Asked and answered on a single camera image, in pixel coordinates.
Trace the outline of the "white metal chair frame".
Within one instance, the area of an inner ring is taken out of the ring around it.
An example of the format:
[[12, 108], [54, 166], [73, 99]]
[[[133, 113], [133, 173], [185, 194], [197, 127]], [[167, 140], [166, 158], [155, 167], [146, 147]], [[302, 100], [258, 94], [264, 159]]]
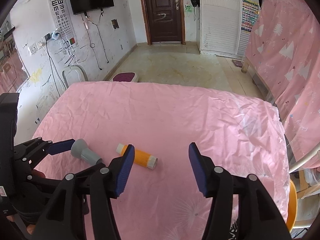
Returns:
[[85, 82], [88, 81], [87, 74], [84, 68], [80, 65], [72, 65], [63, 68], [61, 72], [64, 84], [66, 88], [69, 88], [70, 85], [77, 82]]

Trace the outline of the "grey cup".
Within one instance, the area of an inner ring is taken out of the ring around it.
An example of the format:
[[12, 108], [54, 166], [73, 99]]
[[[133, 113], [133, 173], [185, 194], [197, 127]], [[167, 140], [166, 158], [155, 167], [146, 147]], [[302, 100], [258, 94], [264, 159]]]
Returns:
[[81, 159], [91, 166], [101, 163], [102, 158], [88, 148], [84, 139], [76, 140], [71, 147], [71, 155], [77, 159]]

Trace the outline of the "pink table cloth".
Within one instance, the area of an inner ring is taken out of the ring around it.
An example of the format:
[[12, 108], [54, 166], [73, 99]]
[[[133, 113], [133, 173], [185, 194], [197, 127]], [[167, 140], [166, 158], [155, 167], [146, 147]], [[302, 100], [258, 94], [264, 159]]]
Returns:
[[226, 91], [136, 82], [71, 85], [41, 121], [36, 137], [84, 139], [109, 164], [119, 144], [157, 158], [133, 165], [112, 200], [122, 239], [201, 239], [211, 200], [199, 191], [188, 158], [201, 154], [230, 174], [257, 175], [287, 217], [289, 164], [276, 107]]

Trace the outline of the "orange plastic trash bin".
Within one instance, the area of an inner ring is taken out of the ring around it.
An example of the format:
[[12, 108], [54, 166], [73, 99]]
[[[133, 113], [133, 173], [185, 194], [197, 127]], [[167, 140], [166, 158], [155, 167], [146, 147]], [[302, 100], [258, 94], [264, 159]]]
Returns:
[[295, 225], [298, 212], [298, 198], [297, 191], [294, 182], [290, 181], [290, 192], [289, 192], [289, 204], [288, 204], [288, 216], [286, 221], [286, 226], [289, 232], [292, 231]]

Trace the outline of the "pink patterned bed curtain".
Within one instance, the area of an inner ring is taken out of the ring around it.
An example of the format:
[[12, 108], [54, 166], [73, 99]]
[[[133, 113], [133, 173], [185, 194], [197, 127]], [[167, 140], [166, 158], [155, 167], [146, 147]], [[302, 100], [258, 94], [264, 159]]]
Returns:
[[263, 0], [245, 52], [296, 160], [319, 143], [319, 22], [304, 0]]

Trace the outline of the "orange white tube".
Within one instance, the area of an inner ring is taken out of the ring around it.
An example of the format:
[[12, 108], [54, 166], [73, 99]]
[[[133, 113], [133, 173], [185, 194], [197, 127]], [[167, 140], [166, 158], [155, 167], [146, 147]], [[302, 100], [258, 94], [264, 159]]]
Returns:
[[[116, 148], [116, 152], [119, 155], [123, 155], [127, 147], [128, 145], [118, 144]], [[157, 161], [158, 161], [158, 158], [156, 158], [155, 156], [140, 150], [135, 150], [135, 160], [134, 160], [135, 164], [154, 170], [157, 165]]]

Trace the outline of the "colourful wall chart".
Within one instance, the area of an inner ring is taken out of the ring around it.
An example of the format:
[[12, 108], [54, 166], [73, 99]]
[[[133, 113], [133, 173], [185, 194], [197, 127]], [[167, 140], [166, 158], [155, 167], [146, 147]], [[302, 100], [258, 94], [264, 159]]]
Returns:
[[242, 11], [241, 11], [241, 29], [247, 32], [251, 32], [253, 25], [259, 17], [259, 4], [250, 1], [242, 0]]

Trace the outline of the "dark brown door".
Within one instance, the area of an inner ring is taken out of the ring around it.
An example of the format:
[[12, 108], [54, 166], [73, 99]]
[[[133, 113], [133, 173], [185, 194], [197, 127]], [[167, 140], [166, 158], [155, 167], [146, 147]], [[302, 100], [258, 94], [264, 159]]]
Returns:
[[185, 44], [183, 0], [140, 0], [147, 44]]

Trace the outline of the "eye chart poster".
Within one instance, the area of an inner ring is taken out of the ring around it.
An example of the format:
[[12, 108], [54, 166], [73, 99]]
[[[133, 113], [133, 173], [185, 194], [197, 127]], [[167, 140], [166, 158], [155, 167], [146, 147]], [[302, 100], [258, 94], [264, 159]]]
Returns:
[[48, 0], [48, 3], [57, 31], [71, 46], [76, 44], [76, 35], [66, 0]]

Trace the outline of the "white louvered wardrobe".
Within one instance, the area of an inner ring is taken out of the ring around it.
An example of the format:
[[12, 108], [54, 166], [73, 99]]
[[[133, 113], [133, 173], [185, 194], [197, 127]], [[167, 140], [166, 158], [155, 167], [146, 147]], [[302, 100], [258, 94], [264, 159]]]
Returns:
[[237, 56], [241, 0], [200, 0], [200, 50], [205, 54]]

